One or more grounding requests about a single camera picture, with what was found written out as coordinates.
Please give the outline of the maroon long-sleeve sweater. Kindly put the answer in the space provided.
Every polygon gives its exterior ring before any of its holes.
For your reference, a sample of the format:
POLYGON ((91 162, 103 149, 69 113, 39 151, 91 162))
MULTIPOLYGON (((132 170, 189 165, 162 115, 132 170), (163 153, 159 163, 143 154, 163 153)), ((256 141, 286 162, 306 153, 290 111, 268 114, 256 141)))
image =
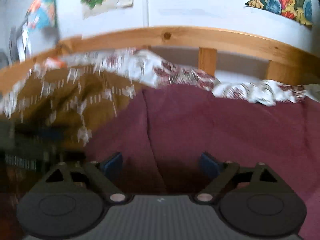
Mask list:
POLYGON ((268 107, 216 98, 189 85, 141 90, 85 147, 88 160, 115 153, 123 169, 114 184, 126 193, 193 194, 209 177, 202 153, 242 166, 270 166, 304 200, 300 235, 319 239, 319 103, 279 102, 268 107))

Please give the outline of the brown PF patterned blanket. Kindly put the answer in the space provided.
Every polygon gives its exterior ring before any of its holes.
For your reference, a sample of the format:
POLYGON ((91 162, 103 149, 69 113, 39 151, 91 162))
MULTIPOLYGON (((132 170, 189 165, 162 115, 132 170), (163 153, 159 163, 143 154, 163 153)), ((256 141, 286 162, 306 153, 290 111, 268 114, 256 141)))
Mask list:
POLYGON ((81 149, 144 87, 93 65, 31 70, 1 99, 1 120, 26 125, 33 138, 57 131, 63 146, 81 149))

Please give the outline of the red-haired anime poster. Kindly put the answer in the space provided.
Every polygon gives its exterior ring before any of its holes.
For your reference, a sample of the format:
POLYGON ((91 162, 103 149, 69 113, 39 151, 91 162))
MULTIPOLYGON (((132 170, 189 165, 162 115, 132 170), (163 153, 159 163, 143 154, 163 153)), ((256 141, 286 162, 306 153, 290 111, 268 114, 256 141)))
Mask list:
POLYGON ((56 0, 33 0, 26 13, 28 30, 56 27, 56 0))

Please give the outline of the white floral bed sheet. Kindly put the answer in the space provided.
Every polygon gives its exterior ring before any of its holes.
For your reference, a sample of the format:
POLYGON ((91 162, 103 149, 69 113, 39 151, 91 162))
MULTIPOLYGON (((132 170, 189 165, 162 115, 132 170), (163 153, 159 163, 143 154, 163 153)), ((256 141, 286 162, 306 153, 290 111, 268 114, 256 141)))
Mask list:
POLYGON ((306 98, 319 102, 319 85, 291 86, 273 80, 250 83, 221 82, 205 71, 174 65, 148 50, 89 51, 49 57, 34 66, 44 74, 60 67, 92 65, 96 72, 107 71, 150 87, 170 84, 192 85, 210 91, 215 97, 242 99, 251 103, 274 106, 278 102, 298 103, 306 98))

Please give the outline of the wooden bed frame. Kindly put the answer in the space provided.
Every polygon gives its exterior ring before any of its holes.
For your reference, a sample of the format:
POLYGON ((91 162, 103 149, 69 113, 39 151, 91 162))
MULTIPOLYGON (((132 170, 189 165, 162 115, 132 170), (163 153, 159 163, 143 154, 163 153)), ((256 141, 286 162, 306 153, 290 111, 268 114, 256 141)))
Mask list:
POLYGON ((216 70, 217 51, 221 50, 268 60, 265 75, 268 80, 293 86, 319 82, 319 57, 273 39, 219 28, 148 27, 61 40, 54 49, 1 69, 1 92, 5 94, 35 63, 43 62, 48 57, 92 50, 152 46, 198 48, 198 67, 211 75, 216 70))

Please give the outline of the white wall pipe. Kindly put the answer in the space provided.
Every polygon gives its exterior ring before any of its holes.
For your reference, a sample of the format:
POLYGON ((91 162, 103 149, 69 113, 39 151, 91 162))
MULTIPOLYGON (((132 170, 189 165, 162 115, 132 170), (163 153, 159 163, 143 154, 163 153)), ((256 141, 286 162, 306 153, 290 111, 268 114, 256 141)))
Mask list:
POLYGON ((142 0, 143 26, 149 26, 149 0, 142 0))

